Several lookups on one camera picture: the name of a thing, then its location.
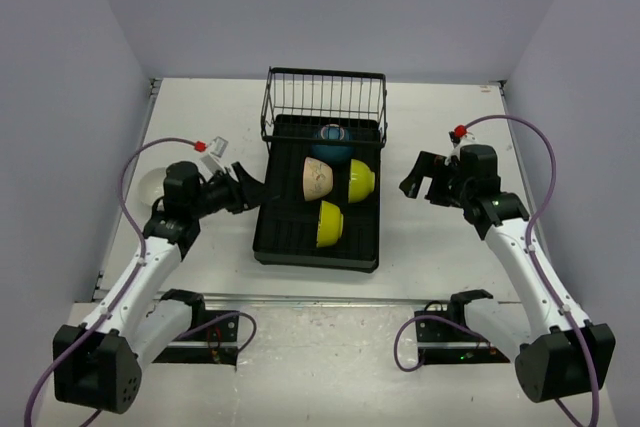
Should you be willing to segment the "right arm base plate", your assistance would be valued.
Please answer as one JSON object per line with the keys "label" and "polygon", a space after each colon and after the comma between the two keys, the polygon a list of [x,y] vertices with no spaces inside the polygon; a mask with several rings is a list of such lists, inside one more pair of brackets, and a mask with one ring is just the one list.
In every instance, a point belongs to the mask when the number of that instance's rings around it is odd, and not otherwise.
{"label": "right arm base plate", "polygon": [[422,365],[508,364],[495,347],[448,324],[420,320],[415,325]]}

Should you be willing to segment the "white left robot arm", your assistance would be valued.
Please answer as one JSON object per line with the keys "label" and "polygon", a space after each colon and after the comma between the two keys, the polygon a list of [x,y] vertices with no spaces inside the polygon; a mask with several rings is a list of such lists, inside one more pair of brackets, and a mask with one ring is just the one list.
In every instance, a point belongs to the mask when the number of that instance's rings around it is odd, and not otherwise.
{"label": "white left robot arm", "polygon": [[142,243],[121,277],[79,325],[64,325],[54,337],[56,399],[126,412],[143,371],[158,355],[180,336],[195,340],[207,330],[202,295],[173,289],[153,300],[195,243],[201,219],[221,210],[240,214],[267,199],[265,184],[240,163],[210,179],[192,162],[170,165],[163,194],[142,230]]}

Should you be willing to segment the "white speckled ceramic bowl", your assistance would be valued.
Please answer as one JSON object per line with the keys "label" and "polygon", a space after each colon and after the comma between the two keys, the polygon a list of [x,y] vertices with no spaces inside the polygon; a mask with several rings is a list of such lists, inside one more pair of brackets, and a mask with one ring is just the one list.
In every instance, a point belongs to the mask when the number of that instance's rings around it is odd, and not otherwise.
{"label": "white speckled ceramic bowl", "polygon": [[154,202],[164,195],[165,176],[165,167],[150,169],[142,175],[137,185],[137,195],[144,206],[152,207]]}

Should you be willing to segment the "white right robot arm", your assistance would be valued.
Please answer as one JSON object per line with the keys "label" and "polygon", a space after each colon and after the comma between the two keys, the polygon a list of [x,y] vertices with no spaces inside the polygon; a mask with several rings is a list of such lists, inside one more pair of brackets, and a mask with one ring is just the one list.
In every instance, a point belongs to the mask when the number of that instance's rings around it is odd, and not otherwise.
{"label": "white right robot arm", "polygon": [[599,392],[614,334],[607,324],[592,322],[539,251],[526,207],[501,188],[495,150],[467,145],[451,157],[420,152],[400,189],[414,198],[424,179],[431,181],[427,200],[461,209],[498,259],[527,321],[517,323],[489,292],[478,289],[452,295],[442,314],[422,312],[421,322],[440,322],[456,339],[475,336],[496,347],[513,363],[520,387],[534,403]]}

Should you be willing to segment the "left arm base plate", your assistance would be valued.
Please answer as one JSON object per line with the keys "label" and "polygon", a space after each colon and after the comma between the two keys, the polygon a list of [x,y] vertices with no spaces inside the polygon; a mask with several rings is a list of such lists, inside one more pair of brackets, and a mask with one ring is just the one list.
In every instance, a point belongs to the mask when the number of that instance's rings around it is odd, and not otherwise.
{"label": "left arm base plate", "polygon": [[235,366],[238,358],[238,316],[171,343],[154,360],[157,364]]}

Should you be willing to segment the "lime green bowl front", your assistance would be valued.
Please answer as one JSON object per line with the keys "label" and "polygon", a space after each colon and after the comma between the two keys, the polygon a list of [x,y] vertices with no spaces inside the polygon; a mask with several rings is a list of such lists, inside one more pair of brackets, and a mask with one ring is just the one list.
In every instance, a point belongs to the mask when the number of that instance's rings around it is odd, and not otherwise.
{"label": "lime green bowl front", "polygon": [[322,201],[319,209],[316,247],[334,246],[341,238],[344,216],[340,208],[328,201]]}

